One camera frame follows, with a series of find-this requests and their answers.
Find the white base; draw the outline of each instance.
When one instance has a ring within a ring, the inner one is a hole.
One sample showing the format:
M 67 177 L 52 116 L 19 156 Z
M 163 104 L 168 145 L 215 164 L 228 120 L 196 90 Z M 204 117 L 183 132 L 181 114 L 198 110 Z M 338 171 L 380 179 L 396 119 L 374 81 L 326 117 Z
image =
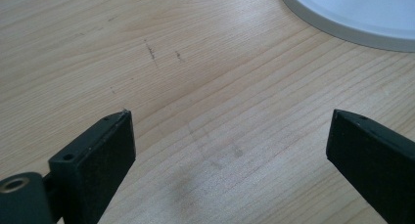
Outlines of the white base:
M 415 52 L 415 0 L 283 0 L 313 26 L 360 45 Z

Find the stain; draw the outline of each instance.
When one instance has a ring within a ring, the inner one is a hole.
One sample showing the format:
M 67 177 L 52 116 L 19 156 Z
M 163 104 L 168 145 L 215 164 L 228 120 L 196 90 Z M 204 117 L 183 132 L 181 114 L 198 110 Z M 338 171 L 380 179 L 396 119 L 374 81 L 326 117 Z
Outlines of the stain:
M 108 22 L 111 22 L 111 21 L 115 20 L 117 17 L 118 17 L 118 16 L 114 16 L 114 17 L 110 18 L 110 19 L 108 20 Z
M 210 165 L 217 170 L 223 169 L 223 165 L 215 161 L 210 161 Z
M 175 51 L 175 53 L 176 53 L 176 57 L 177 57 L 177 59 L 178 59 L 180 62 L 184 63 L 184 62 L 185 62 L 185 60 L 183 60 L 183 58 L 181 58 L 180 53 L 179 53 L 178 51 Z
M 238 146 L 233 145 L 233 151 L 234 151 L 234 155 L 235 157 L 241 157 L 244 155 L 244 151 L 242 151 L 240 148 L 238 148 Z

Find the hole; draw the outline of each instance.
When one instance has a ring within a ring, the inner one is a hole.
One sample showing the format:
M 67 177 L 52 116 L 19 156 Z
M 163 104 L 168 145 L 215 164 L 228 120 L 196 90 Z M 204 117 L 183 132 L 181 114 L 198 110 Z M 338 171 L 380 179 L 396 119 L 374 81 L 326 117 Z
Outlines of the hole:
M 66 154 L 64 155 L 64 160 L 71 160 L 73 159 L 75 156 L 73 154 Z
M 20 188 L 24 187 L 28 183 L 28 181 L 29 179 L 25 177 L 15 178 L 1 186 L 0 193 L 12 193 L 14 191 L 17 191 Z
M 6 189 L 8 189 L 8 190 L 16 189 L 17 187 L 21 186 L 22 184 L 23 184 L 22 180 L 12 181 L 11 183 L 6 184 Z

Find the black plastic part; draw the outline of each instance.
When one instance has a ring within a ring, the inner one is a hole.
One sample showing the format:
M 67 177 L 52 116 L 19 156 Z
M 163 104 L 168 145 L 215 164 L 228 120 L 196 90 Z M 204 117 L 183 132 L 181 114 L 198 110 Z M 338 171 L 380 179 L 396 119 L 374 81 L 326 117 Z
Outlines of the black plastic part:
M 48 197 L 50 212 L 52 220 L 58 222 L 63 215 L 63 202 L 61 199 L 61 191 L 52 179 L 52 175 L 49 173 L 43 178 L 43 186 L 46 190 L 46 196 Z
M 49 159 L 66 224 L 96 224 L 135 160 L 131 112 L 106 116 Z
M 359 114 L 335 110 L 327 158 L 389 223 L 415 223 L 415 143 Z
M 0 182 L 1 224 L 52 224 L 42 176 L 27 172 Z

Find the light wooden surface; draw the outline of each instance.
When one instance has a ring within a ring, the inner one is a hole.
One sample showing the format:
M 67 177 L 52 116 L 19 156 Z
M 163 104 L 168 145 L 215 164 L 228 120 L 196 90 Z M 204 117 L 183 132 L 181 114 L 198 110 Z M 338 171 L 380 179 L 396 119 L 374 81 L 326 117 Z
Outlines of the light wooden surface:
M 281 0 L 0 0 L 0 178 L 132 110 L 100 223 L 384 223 L 326 159 L 334 108 L 415 140 L 415 55 Z

